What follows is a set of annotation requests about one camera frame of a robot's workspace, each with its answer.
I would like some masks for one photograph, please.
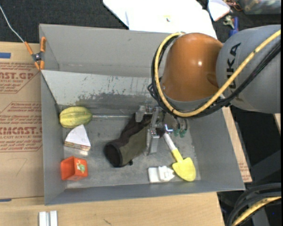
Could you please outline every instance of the yellow cable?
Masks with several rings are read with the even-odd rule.
[[[161,90],[160,87],[160,83],[159,83],[159,77],[158,77],[158,64],[159,64],[159,57],[160,57],[160,53],[161,50],[163,48],[163,46],[173,37],[182,35],[181,32],[177,32],[177,33],[173,33],[169,36],[167,36],[162,43],[160,44],[156,57],[155,57],[155,61],[154,61],[154,78],[155,78],[155,83],[156,83],[156,87],[158,90],[158,93],[161,97],[161,100],[163,101],[163,103],[166,105],[166,107],[172,111],[172,113],[174,113],[175,115],[181,116],[181,117],[190,117],[190,116],[194,116],[199,114],[200,112],[204,111],[205,109],[207,109],[211,104],[213,104],[218,97],[226,90],[226,88],[234,81],[234,79],[238,76],[238,74],[243,70],[243,68],[248,64],[248,62],[259,52],[261,51],[267,44],[269,44],[272,40],[274,40],[275,38],[277,38],[278,36],[281,35],[281,30],[278,30],[277,32],[275,32],[273,35],[271,35],[269,38],[267,38],[265,41],[263,41],[258,47],[256,47],[256,49],[254,51],[252,51],[247,57],[246,59],[239,65],[239,67],[237,68],[237,70],[231,75],[231,77],[225,82],[225,84],[216,92],[216,94],[210,99],[208,100],[202,107],[198,108],[197,110],[194,110],[192,112],[187,112],[187,113],[183,113],[180,112],[178,110],[176,110],[175,108],[173,108],[170,103],[167,101],[166,97],[164,96],[164,93]]]
[[[266,204],[273,202],[275,200],[280,199],[281,197],[270,197],[265,198],[257,203],[253,204],[250,208],[246,209],[233,223],[232,226],[237,226],[240,224],[243,220],[245,220],[249,215],[251,215],[253,212],[257,211],[258,209],[262,208]]]

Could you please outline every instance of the gray bin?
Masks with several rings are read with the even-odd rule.
[[[194,160],[197,177],[193,182],[175,177],[167,183],[149,183],[148,167],[175,162],[162,138],[157,153],[142,154],[131,166],[113,168],[103,154],[104,145],[118,138],[138,106],[155,102],[147,91],[150,67],[167,35],[40,25],[40,37],[47,39],[41,78],[46,205],[244,190],[222,110],[188,119],[190,129],[185,137],[173,137],[183,158]],[[59,124],[58,115],[74,105],[86,106],[94,114],[86,126],[92,143],[88,155],[75,154],[63,146],[70,129]],[[71,155],[87,160],[87,178],[61,180],[60,162]]]

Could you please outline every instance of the dark floor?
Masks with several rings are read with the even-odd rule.
[[[206,8],[205,0],[199,3]],[[28,42],[39,42],[38,25],[65,24],[88,27],[126,29],[103,5],[102,0],[0,0],[13,28]],[[246,15],[235,11],[233,16],[240,20],[239,29],[247,29],[269,24],[280,24],[281,15]],[[229,26],[222,20],[213,22],[217,37],[221,42],[228,39]],[[0,12],[0,41],[19,42],[18,37],[7,27]],[[281,150],[281,138],[273,115],[242,111],[232,108],[233,116],[241,132],[250,168]],[[274,160],[276,172],[254,183],[281,182],[281,159]],[[225,221],[233,209],[233,204],[241,192],[219,193]],[[266,208],[271,226],[282,225],[281,205]],[[251,220],[245,224],[251,226]]]

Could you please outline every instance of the white cable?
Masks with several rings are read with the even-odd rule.
[[[9,21],[8,21],[8,18],[6,17],[6,15],[5,15],[5,13],[4,13],[4,11],[3,11],[1,5],[0,5],[0,10],[1,10],[1,12],[2,12],[2,14],[3,14],[3,16],[4,16],[6,22],[7,22],[8,26],[9,26],[9,28],[10,28],[10,29],[15,33],[15,35],[17,35],[17,37],[24,43],[24,39],[22,39],[21,36],[20,36],[20,35],[12,28],[12,26],[10,25],[10,23],[9,23]]]

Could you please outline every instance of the small red-orange container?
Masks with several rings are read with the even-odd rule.
[[[61,161],[62,180],[78,181],[88,176],[87,161],[74,156]]]

